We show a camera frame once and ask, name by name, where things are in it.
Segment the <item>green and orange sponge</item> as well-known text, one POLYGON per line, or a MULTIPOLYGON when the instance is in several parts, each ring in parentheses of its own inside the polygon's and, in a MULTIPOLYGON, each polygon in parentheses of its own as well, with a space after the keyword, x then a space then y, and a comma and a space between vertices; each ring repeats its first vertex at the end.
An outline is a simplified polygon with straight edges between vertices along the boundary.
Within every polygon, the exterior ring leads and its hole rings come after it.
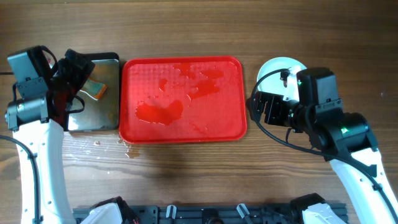
POLYGON ((107 85, 105 85, 104 83, 96 81, 92 78, 88 78, 80 91, 86 93, 94 100, 99 100, 106 89, 107 85))

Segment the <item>white plate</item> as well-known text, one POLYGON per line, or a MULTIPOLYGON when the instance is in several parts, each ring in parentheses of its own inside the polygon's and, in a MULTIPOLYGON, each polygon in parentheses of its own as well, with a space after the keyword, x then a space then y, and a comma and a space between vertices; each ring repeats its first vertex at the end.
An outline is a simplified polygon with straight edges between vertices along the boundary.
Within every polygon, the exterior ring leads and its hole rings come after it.
MULTIPOLYGON (((298 60, 290 57, 276 57, 268 60, 259 70, 257 75, 257 81, 259 81, 264 75, 270 72, 283 68, 296 68, 299 70, 306 69, 306 66, 299 62, 298 60)), ((277 95, 284 95, 286 87, 284 86, 284 81, 280 79, 280 73, 275 73, 270 75, 265 80, 263 80, 258 88, 259 91, 273 93, 277 95)))

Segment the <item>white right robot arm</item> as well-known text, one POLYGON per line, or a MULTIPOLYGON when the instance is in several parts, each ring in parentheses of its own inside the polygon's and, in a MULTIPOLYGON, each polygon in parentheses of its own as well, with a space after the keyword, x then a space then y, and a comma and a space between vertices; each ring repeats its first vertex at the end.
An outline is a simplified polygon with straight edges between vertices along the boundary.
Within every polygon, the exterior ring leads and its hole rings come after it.
POLYGON ((397 223, 397 199, 384 173, 376 137, 358 113, 345 113, 335 93, 302 93, 297 101, 254 91, 246 101, 250 117, 262 132, 289 148, 324 157, 343 183, 361 223, 397 223), (281 140, 267 124, 308 135, 311 149, 281 140))

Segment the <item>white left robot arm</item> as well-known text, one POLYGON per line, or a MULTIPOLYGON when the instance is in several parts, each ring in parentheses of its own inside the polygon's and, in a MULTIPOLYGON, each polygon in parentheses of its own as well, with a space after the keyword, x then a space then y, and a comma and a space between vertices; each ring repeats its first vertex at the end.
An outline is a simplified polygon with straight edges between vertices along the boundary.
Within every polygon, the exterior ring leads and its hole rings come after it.
POLYGON ((81 54, 72 49, 64 58, 37 45, 8 55, 16 82, 8 104, 6 123, 19 151, 22 187, 22 223, 78 223, 67 197, 62 162, 64 132, 68 129, 73 100, 100 60, 119 61, 114 52, 81 54))

